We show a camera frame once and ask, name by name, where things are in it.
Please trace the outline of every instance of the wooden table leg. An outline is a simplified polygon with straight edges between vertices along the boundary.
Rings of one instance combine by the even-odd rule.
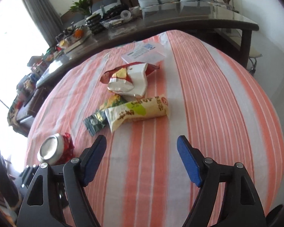
[[[239,63],[246,69],[248,58],[249,58],[249,51],[250,51],[250,44],[251,44],[251,30],[242,30],[242,41],[241,41],[241,48],[240,48],[240,55],[239,55]]]

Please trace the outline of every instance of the red can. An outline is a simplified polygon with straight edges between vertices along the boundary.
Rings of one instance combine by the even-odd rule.
[[[73,141],[69,133],[49,136],[41,145],[37,158],[51,166],[65,164],[73,156]]]

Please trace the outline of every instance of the clear tape roll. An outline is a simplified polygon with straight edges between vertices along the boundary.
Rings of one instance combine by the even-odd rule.
[[[131,13],[128,10],[124,10],[121,12],[121,18],[122,19],[130,19]]]

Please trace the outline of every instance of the blue gripper pad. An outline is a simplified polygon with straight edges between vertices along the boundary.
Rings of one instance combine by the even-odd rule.
[[[190,180],[197,185],[197,187],[201,187],[202,179],[200,176],[200,168],[187,146],[191,145],[189,143],[186,144],[183,138],[179,136],[177,139],[177,149],[188,176]]]
[[[106,151],[106,138],[102,136],[100,141],[97,144],[93,144],[91,149],[93,152],[89,157],[89,160],[85,167],[85,174],[83,176],[83,184],[88,185],[91,181],[94,180],[96,172],[99,168],[101,160],[104,156]]]

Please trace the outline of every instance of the metal screw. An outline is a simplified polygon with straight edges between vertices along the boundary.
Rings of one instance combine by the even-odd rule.
[[[70,160],[70,162],[72,162],[73,164],[76,164],[76,163],[79,162],[79,158],[72,158],[72,159]]]
[[[207,164],[211,164],[212,162],[213,162],[213,159],[212,158],[209,158],[209,157],[207,157],[207,158],[205,158],[205,163],[207,163]]]
[[[236,163],[237,168],[243,168],[243,164],[241,162]]]
[[[47,165],[48,165],[48,164],[44,162],[44,163],[41,164],[40,167],[41,167],[42,169],[44,169],[44,168],[47,168]]]

